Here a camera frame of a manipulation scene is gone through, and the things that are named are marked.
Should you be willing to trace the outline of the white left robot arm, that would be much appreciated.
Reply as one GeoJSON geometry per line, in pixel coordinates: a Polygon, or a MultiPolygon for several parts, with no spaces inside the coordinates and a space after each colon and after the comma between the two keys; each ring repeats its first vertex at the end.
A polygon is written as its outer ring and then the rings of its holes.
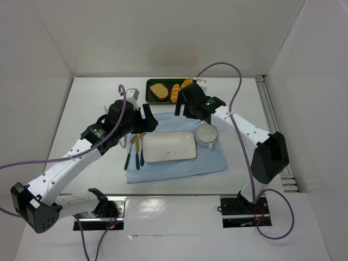
{"type": "Polygon", "coordinates": [[[16,212],[36,233],[49,230],[66,216],[92,213],[100,217],[108,211],[116,213],[116,205],[96,188],[82,194],[62,196],[60,193],[121,138],[129,133],[152,132],[157,125],[149,104],[135,109],[130,101],[115,101],[108,113],[90,125],[70,149],[71,153],[78,154],[85,151],[85,155],[67,156],[28,184],[18,182],[12,186],[10,193],[16,212]]]}

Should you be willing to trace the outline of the orange bagel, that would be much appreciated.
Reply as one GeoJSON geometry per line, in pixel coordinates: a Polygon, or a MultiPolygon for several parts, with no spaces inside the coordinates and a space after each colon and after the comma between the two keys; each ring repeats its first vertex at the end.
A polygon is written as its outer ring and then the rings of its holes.
{"type": "Polygon", "coordinates": [[[193,78],[187,78],[184,80],[184,82],[181,85],[181,89],[184,89],[185,87],[187,87],[188,85],[192,84],[194,82],[193,78]]]}

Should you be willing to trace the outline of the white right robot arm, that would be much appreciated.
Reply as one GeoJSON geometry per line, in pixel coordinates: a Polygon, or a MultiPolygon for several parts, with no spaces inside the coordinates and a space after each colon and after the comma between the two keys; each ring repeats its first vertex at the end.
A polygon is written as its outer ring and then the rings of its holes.
{"type": "Polygon", "coordinates": [[[245,156],[252,155],[252,160],[247,161],[250,181],[238,192],[237,198],[245,209],[256,204],[271,181],[289,164],[284,135],[256,127],[232,112],[221,99],[207,96],[196,82],[179,92],[176,116],[180,115],[182,105],[183,116],[223,129],[241,142],[245,156]]]}

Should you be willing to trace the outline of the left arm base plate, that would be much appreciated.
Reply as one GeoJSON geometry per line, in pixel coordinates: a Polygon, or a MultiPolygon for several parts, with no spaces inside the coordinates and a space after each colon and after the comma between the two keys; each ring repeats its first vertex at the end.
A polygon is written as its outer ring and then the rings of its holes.
{"type": "Polygon", "coordinates": [[[126,198],[123,196],[108,196],[108,208],[102,214],[79,213],[83,231],[105,231],[111,226],[111,231],[124,228],[126,198]]]}

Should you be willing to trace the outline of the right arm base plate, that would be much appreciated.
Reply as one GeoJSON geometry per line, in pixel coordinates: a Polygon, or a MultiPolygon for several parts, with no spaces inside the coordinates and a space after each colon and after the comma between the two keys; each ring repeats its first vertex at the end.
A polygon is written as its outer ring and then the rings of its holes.
{"type": "Polygon", "coordinates": [[[256,205],[246,210],[238,204],[236,196],[221,197],[216,210],[222,215],[223,228],[256,227],[259,220],[260,226],[272,226],[266,197],[261,197],[256,205]]]}

